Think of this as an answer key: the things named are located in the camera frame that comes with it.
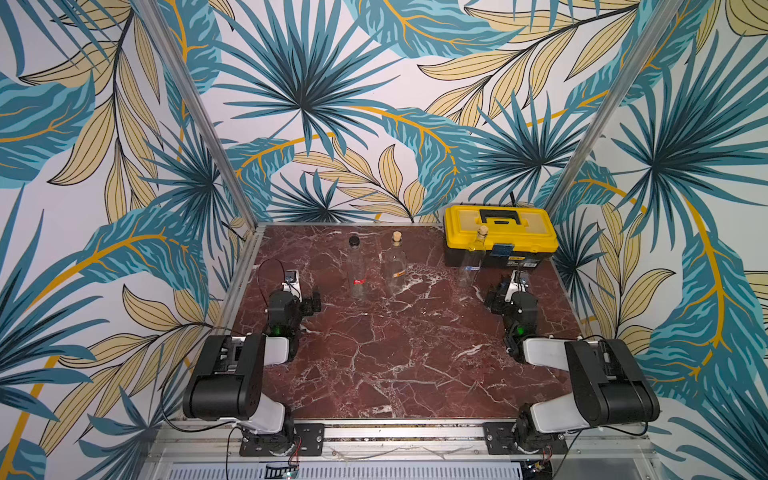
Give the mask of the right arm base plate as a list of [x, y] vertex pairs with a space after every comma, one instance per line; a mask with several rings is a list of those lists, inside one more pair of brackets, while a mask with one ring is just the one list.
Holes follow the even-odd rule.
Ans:
[[563, 434], [540, 433], [527, 423], [485, 422], [482, 430], [490, 455], [549, 455], [567, 450]]

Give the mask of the glass bottle with black cap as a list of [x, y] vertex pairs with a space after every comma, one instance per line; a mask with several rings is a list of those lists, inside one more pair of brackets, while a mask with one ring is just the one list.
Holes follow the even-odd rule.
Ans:
[[367, 280], [364, 257], [361, 251], [361, 241], [357, 235], [352, 235], [348, 239], [349, 250], [347, 254], [347, 274], [350, 284], [350, 292], [353, 298], [362, 300], [366, 294], [366, 282], [364, 284], [354, 284], [355, 279]]

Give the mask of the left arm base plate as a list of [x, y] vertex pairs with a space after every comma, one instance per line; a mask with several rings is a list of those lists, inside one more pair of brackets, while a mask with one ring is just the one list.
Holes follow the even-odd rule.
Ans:
[[319, 457], [322, 455], [325, 425], [289, 423], [278, 433], [255, 434], [246, 431], [239, 449], [241, 457]]

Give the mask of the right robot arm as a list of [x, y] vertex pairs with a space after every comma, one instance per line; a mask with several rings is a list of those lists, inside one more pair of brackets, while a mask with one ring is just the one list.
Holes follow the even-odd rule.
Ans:
[[567, 394], [523, 405], [512, 423], [485, 423], [489, 454], [560, 454], [569, 432], [631, 423], [647, 427], [658, 419], [659, 400], [624, 341], [540, 335], [538, 299], [510, 282], [490, 288], [485, 305], [502, 317], [507, 353], [515, 361], [564, 371], [571, 382]]

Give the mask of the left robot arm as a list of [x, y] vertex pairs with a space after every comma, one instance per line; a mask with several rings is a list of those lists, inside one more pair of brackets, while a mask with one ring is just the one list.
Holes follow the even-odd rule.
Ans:
[[321, 309], [316, 290], [307, 298], [276, 290], [268, 299], [262, 333], [207, 338], [184, 391], [184, 416], [239, 429], [243, 455], [297, 453], [301, 437], [291, 410], [263, 392], [264, 370], [295, 359], [302, 320]]

